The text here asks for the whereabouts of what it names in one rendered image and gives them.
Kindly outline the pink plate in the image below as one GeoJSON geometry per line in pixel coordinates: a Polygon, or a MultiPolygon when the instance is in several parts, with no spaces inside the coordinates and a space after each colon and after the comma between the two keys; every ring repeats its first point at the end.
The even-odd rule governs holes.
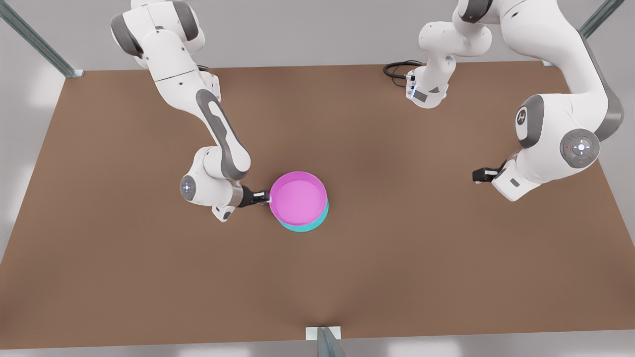
{"type": "Polygon", "coordinates": [[[269,192],[270,210],[276,219],[293,226],[315,221],[323,212],[327,191],[322,181],[308,172],[279,177],[269,192]]]}

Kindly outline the blue plate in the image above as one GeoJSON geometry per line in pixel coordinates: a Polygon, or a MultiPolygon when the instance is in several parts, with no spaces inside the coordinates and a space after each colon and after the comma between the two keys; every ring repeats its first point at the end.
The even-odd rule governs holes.
{"type": "Polygon", "coordinates": [[[324,221],[327,218],[327,214],[329,212],[329,201],[326,201],[325,204],[325,208],[322,212],[322,214],[313,222],[306,224],[306,225],[301,225],[301,226],[293,226],[290,224],[287,224],[283,221],[278,220],[278,222],[281,224],[281,226],[283,226],[284,228],[293,231],[293,232],[298,232],[298,233],[305,233],[305,232],[309,232],[313,229],[316,229],[317,227],[319,227],[320,225],[322,225],[322,223],[324,223],[324,221]]]}

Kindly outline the silver frame post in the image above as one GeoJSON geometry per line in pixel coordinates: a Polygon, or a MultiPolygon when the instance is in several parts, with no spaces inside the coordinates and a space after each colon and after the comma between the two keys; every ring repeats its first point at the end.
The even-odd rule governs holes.
{"type": "Polygon", "coordinates": [[[316,341],[317,357],[347,357],[340,340],[341,327],[306,327],[306,341],[316,341]]]}
{"type": "Polygon", "coordinates": [[[579,28],[580,35],[584,39],[589,39],[624,2],[625,0],[603,0],[596,11],[579,28]]]}
{"type": "Polygon", "coordinates": [[[6,0],[0,0],[0,18],[2,18],[14,32],[34,48],[57,71],[66,78],[80,78],[84,75],[81,69],[73,68],[57,51],[54,50],[38,32],[27,23],[6,0]]]}

